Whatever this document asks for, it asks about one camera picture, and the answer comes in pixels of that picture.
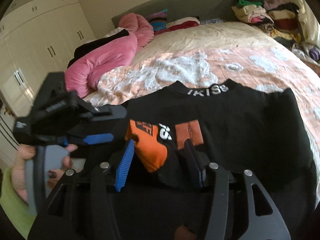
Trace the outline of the left hand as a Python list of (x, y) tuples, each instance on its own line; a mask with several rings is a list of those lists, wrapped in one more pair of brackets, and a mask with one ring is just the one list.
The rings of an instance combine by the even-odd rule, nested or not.
[[(16, 159), (12, 167), (11, 183), (17, 195), (25, 202), (27, 200), (27, 189), (25, 182), (25, 163), (33, 159), (36, 154), (35, 146), (20, 144), (16, 153)], [(72, 168), (73, 163), (69, 155), (62, 159), (62, 167), (60, 169), (53, 169), (48, 172), (48, 187), (53, 189), (57, 182), (61, 179), (64, 172)]]

